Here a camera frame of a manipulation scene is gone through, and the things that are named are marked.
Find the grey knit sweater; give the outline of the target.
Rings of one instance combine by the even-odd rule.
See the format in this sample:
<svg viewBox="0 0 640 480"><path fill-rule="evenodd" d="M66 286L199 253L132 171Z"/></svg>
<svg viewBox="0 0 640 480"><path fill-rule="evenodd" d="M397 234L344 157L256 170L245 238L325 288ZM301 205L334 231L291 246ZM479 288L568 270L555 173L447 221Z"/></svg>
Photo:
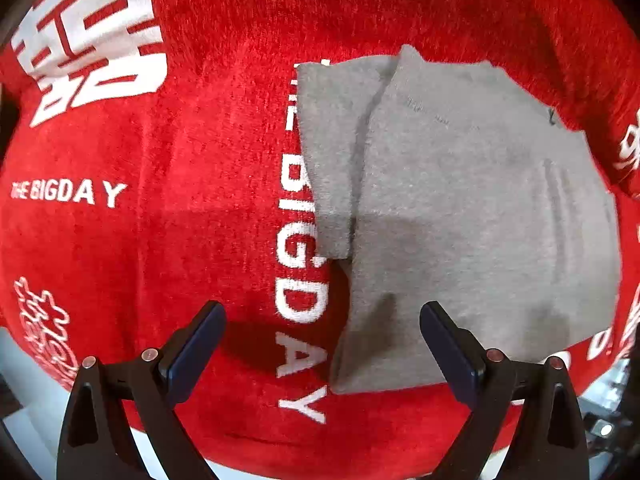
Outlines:
<svg viewBox="0 0 640 480"><path fill-rule="evenodd" d="M330 384L435 385L419 313L538 362L610 326L622 253L586 136L487 62L410 46L297 70L318 251L349 270Z"/></svg>

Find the red printed sofa blanket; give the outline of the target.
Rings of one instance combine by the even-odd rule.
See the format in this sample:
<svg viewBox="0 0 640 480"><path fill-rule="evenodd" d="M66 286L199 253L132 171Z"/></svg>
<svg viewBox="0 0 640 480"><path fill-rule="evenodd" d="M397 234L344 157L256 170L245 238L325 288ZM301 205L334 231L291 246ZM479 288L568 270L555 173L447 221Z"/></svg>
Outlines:
<svg viewBox="0 0 640 480"><path fill-rule="evenodd" d="M432 471L468 414L444 378L331 388L349 270L318 251L297 121L299 66L405 46L499 67L586 136L622 270L610 326L550 354L585 390L639 321L639 39L612 0L27 0L1 52L2 324L70 387L86 356L133 358L217 300L224 336L178 411L208 460Z"/></svg>

